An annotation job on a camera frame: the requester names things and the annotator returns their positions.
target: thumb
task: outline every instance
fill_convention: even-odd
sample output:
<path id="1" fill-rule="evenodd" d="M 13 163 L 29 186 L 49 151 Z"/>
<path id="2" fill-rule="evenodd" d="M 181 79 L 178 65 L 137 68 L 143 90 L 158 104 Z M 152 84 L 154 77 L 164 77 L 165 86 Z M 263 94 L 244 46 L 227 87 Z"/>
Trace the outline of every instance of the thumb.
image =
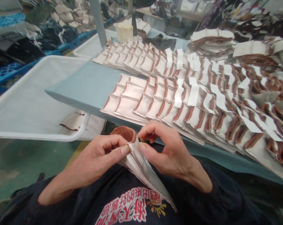
<path id="1" fill-rule="evenodd" d="M 154 166 L 161 165 L 166 155 L 158 153 L 155 149 L 153 149 L 150 145 L 140 142 L 138 144 L 138 150 L 145 156 L 145 158 Z"/>
<path id="2" fill-rule="evenodd" d="M 127 155 L 128 153 L 129 153 L 129 146 L 124 145 L 112 150 L 107 155 L 102 156 L 104 168 L 109 169 L 114 164 L 118 163 L 122 158 L 124 158 L 124 156 Z"/>

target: sleeve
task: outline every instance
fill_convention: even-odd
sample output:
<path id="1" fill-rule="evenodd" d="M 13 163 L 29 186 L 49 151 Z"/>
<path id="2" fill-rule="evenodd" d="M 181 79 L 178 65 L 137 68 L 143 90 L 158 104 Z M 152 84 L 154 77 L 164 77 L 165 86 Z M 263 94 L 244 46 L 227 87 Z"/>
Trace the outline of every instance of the sleeve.
<path id="1" fill-rule="evenodd" d="M 59 203 L 42 206 L 37 199 L 54 177 L 22 189 L 0 216 L 0 224 L 66 224 L 73 215 L 79 190 Z"/>
<path id="2" fill-rule="evenodd" d="M 202 164 L 213 190 L 205 194 L 183 180 L 176 186 L 190 208 L 207 224 L 271 224 L 266 215 L 251 202 L 240 186 L 221 171 Z"/>

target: pile of shoe uppers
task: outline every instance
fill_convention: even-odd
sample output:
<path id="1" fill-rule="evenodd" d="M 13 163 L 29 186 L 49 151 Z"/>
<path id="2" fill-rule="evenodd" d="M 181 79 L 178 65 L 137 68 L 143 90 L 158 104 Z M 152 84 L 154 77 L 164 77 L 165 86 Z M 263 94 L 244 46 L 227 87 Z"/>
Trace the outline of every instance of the pile of shoe uppers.
<path id="1" fill-rule="evenodd" d="M 247 155 L 283 178 L 283 81 L 277 76 L 139 41 L 112 44 L 94 62 L 147 77 L 121 74 L 102 112 L 140 125 L 160 121 L 199 144 Z"/>

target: metal pole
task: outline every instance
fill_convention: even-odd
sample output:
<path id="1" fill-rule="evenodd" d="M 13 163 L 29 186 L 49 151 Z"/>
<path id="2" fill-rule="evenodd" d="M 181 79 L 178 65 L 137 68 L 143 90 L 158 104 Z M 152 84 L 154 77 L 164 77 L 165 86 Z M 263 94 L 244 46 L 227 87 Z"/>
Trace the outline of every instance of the metal pole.
<path id="1" fill-rule="evenodd" d="M 92 16 L 94 17 L 101 46 L 104 47 L 107 43 L 107 38 L 106 38 L 99 0 L 89 0 L 89 4 L 91 5 Z"/>

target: green floor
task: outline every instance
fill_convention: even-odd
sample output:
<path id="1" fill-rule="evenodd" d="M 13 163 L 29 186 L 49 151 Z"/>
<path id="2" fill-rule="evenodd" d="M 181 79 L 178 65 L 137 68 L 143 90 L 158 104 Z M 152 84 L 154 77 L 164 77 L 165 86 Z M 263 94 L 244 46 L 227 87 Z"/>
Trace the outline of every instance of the green floor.
<path id="1" fill-rule="evenodd" d="M 0 139 L 0 201 L 20 188 L 62 171 L 80 141 L 52 142 Z"/>

